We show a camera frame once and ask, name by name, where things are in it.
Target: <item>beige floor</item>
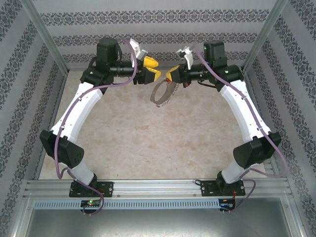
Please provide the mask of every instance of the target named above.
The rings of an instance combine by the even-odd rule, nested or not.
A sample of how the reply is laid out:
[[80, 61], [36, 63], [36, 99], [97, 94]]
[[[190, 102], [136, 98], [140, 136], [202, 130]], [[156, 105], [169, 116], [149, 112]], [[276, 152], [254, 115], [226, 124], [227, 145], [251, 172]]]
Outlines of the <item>beige floor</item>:
[[[69, 73], [57, 119], [81, 74]], [[179, 86], [170, 102], [157, 108], [149, 100], [154, 86], [131, 83], [107, 90], [77, 140], [85, 162], [99, 179], [215, 178], [243, 143], [230, 107], [215, 89], [192, 83]], [[257, 168], [264, 171], [263, 165]], [[45, 157], [40, 179], [57, 179], [52, 158]]]

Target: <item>wallpaper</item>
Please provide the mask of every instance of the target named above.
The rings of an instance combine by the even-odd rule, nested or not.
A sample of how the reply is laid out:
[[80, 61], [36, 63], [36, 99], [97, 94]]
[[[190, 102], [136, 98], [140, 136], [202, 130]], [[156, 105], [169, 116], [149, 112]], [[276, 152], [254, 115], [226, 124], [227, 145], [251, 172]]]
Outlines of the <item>wallpaper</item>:
[[248, 72], [265, 122], [281, 134], [308, 236], [316, 236], [315, 13], [310, 0], [289, 1]]
[[161, 66], [175, 52], [209, 40], [225, 43], [229, 63], [242, 65], [276, 0], [36, 0], [34, 4], [70, 69], [83, 69], [103, 36], [133, 38]]
[[0, 237], [42, 154], [64, 76], [18, 0], [0, 0]]

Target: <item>perforated metal strip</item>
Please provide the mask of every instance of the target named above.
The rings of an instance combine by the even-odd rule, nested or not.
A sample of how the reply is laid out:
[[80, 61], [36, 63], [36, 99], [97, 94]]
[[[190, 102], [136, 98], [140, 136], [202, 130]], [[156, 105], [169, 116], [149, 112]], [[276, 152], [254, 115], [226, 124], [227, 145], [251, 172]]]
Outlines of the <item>perforated metal strip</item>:
[[[37, 200], [35, 210], [80, 209], [80, 200]], [[203, 209], [219, 208], [218, 199], [175, 199], [175, 200], [106, 200], [103, 209]]]

